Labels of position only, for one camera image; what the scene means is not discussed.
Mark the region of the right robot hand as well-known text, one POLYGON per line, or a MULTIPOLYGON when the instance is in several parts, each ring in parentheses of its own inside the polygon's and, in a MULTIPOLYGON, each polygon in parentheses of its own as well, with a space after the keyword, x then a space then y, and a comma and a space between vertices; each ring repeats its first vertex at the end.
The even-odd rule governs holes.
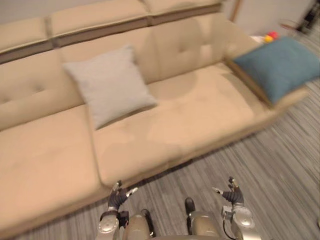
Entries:
POLYGON ((234 205, 243 205, 244 204, 244 196, 243 193, 237 184, 236 179, 233 176, 230 176, 228 178, 230 188, 229 191, 223 191, 217 187, 212 187, 213 191, 217 194, 221 195, 223 198, 225 198, 228 202, 230 202, 233 206, 234 205))

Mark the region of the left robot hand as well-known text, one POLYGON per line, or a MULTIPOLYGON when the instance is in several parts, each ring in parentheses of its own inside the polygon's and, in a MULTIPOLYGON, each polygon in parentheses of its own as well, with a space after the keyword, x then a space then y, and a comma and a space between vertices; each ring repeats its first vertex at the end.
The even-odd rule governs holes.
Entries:
POLYGON ((118 211, 120 206, 134 193, 138 191, 137 187, 132 189, 122 188, 122 181, 117 181, 108 197, 107 210, 108 211, 118 211))

